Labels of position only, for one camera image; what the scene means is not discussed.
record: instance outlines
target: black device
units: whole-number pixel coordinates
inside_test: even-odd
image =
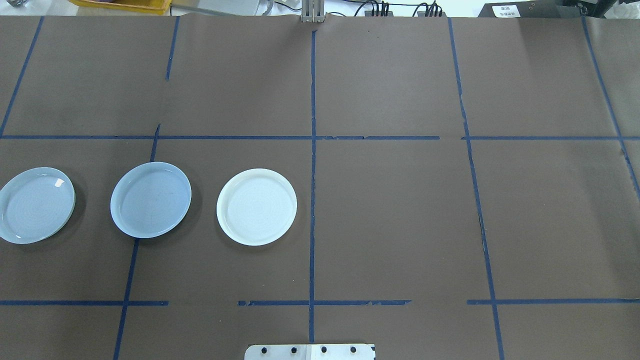
[[[478,17],[603,17],[616,0],[532,0],[526,2],[503,2],[485,4]],[[494,11],[494,6],[517,9],[517,16],[504,16]]]

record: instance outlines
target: blue tape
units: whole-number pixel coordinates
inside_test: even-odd
[[[311,32],[311,226],[309,234],[309,343],[315,342],[316,290],[316,31]]]
[[[169,306],[166,300],[161,301],[129,301],[127,306]]]
[[[636,190],[636,197],[638,198],[638,200],[640,200],[640,187],[638,187],[638,180],[636,177],[636,173],[634,172],[634,168],[631,165],[631,160],[629,159],[629,154],[627,152],[627,146],[625,145],[625,141],[623,140],[622,133],[620,132],[620,126],[618,125],[618,119],[616,118],[616,114],[613,112],[613,106],[611,106],[609,93],[607,92],[607,88],[604,86],[604,80],[602,79],[602,74],[600,73],[598,60],[596,60],[596,55],[593,52],[593,47],[591,46],[591,37],[589,36],[587,20],[585,19],[584,16],[582,16],[582,29],[584,30],[584,37],[587,40],[587,46],[589,47],[589,54],[591,54],[591,61],[593,62],[593,68],[596,70],[596,75],[598,76],[598,82],[600,83],[602,94],[604,95],[604,99],[607,102],[607,109],[609,109],[609,115],[611,116],[611,121],[613,122],[613,126],[616,129],[616,134],[618,135],[618,140],[620,141],[620,147],[622,148],[622,153],[624,154],[625,161],[627,162],[627,169],[629,170],[631,181],[633,182],[634,189]]]
[[[411,300],[316,300],[317,306],[404,306]]]
[[[404,306],[411,300],[314,300],[315,306]],[[308,306],[307,300],[250,300],[239,301],[238,306]]]
[[[640,304],[640,299],[495,299],[467,300],[467,305]]]
[[[4,135],[14,140],[149,140],[150,135]]]
[[[617,136],[471,136],[471,140],[575,140],[575,141],[606,141],[619,140]]]
[[[318,140],[439,140],[439,136],[318,136]]]
[[[239,301],[238,306],[308,306],[308,300],[250,300]]]
[[[0,306],[122,306],[122,301],[0,300]]]
[[[149,157],[149,162],[152,163],[156,160],[156,148],[158,146],[158,138],[160,135],[160,124],[156,128],[156,133],[154,134],[154,144],[151,146],[151,157]]]
[[[0,306],[123,306],[120,300],[0,300]],[[169,302],[130,301],[129,306],[168,306]]]
[[[129,307],[129,295],[131,294],[131,284],[133,282],[133,272],[136,268],[136,258],[138,256],[138,246],[140,239],[136,238],[133,243],[133,252],[131,253],[131,264],[129,265],[129,276],[127,278],[127,287],[124,291],[124,301],[122,304],[122,312],[120,313],[120,325],[118,326],[118,336],[116,338],[116,347],[113,351],[113,360],[117,360],[120,356],[120,345],[122,344],[122,334],[124,333],[124,323],[127,319],[127,308]]]
[[[24,63],[22,64],[22,69],[20,70],[18,81],[16,81],[15,83],[15,88],[13,88],[13,93],[11,94],[9,105],[6,107],[4,119],[2,121],[2,125],[0,125],[0,137],[2,137],[2,135],[4,134],[4,128],[6,127],[7,121],[9,121],[9,115],[11,114],[11,109],[13,108],[13,102],[15,101],[16,96],[18,96],[18,90],[20,90],[20,84],[22,83],[24,72],[27,70],[27,65],[29,65],[29,59],[31,59],[31,54],[33,54],[33,48],[36,46],[36,41],[38,40],[38,35],[40,34],[40,30],[42,29],[43,22],[44,16],[41,16],[40,21],[38,22],[38,27],[36,28],[36,33],[33,35],[33,39],[31,40],[31,46],[29,46],[29,51],[27,52],[27,56],[24,59]]]
[[[171,65],[173,63],[173,52],[175,50],[175,39],[178,37],[178,25],[180,24],[180,17],[175,17],[175,25],[173,26],[173,39],[171,40],[171,50],[169,52],[169,61],[166,64],[165,80],[169,81],[169,75],[171,75]]]
[[[474,185],[474,193],[476,195],[476,208],[478,213],[478,220],[480,222],[480,232],[482,234],[482,244],[484,250],[484,265],[486,268],[486,277],[489,284],[489,294],[491,299],[495,300],[495,289],[493,287],[493,275],[491,272],[491,261],[489,258],[489,247],[486,243],[486,231],[484,230],[484,217],[482,213],[482,204],[480,203],[480,191],[478,190],[478,183],[476,177],[476,166],[474,165],[474,159],[471,149],[471,134],[469,133],[469,126],[467,121],[467,112],[465,111],[465,105],[462,101],[462,81],[460,79],[460,67],[458,66],[458,55],[456,53],[456,41],[453,35],[453,22],[451,18],[447,18],[449,21],[449,36],[451,37],[451,52],[453,54],[453,65],[456,70],[456,82],[458,83],[458,97],[460,98],[460,111],[462,113],[462,119],[465,127],[465,138],[467,141],[467,152],[469,158],[469,167],[471,168],[471,179]],[[500,330],[500,320],[498,317],[498,307],[493,304],[493,327],[495,328],[495,338],[498,344],[498,355],[500,360],[504,360],[504,349],[502,347],[502,332]]]
[[[311,140],[311,136],[268,135],[162,135],[161,140]]]

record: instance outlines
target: table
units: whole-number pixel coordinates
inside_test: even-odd
[[[47,240],[0,241],[0,357],[635,359],[638,27],[1,17],[0,182],[58,168],[77,204]],[[154,160],[189,177],[191,208],[132,239],[109,198]],[[255,167],[288,178],[298,215],[250,248],[215,204]]]

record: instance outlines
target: white plate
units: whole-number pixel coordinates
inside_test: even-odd
[[[230,238],[258,246],[279,239],[289,230],[298,200],[284,176],[253,168],[229,180],[220,192],[216,210],[218,222]]]
[[[29,244],[50,237],[67,223],[76,205],[71,180],[60,170],[27,170],[0,190],[0,236]]]
[[[179,168],[159,161],[124,175],[111,195],[111,218],[125,234],[153,238],[182,221],[191,204],[191,184]]]

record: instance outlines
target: cable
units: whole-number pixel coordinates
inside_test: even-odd
[[[422,6],[422,5],[426,6],[426,7],[427,7],[426,12],[429,12],[429,4],[427,4],[427,3],[421,3],[420,5],[418,5],[418,6],[416,6],[416,7],[415,7],[415,10],[413,11],[413,15],[411,15],[411,17],[414,17],[414,16],[415,16],[415,14],[417,14],[417,13],[418,13],[418,9],[419,9],[419,8],[420,8],[420,6]]]
[[[375,8],[378,6],[378,2],[375,0],[366,0],[364,3],[362,3],[359,7],[358,10],[356,10],[356,13],[353,14],[353,16],[358,16],[358,12],[360,12],[360,9],[362,9],[363,6],[365,6],[366,4],[371,3],[371,14],[373,15],[373,11],[375,10]]]
[[[425,13],[424,16],[441,17],[442,16],[442,6],[438,5],[438,3],[436,3],[436,0],[433,0],[433,4],[431,4],[429,9],[427,10],[427,13]]]
[[[276,3],[276,4],[278,4],[278,5],[282,5],[282,6],[286,7],[286,8],[288,8],[288,9],[289,9],[289,10],[291,10],[292,12],[298,12],[298,11],[302,10],[302,8],[300,8],[300,9],[294,9],[294,8],[292,8],[291,6],[289,6],[289,5],[287,5],[287,4],[284,4],[284,3],[279,3],[278,1],[276,1],[275,3]]]
[[[356,3],[356,4],[368,3],[368,1],[359,1],[359,0],[342,0],[342,1],[346,1],[347,3]],[[389,5],[393,5],[393,6],[415,6],[415,4],[389,4]]]

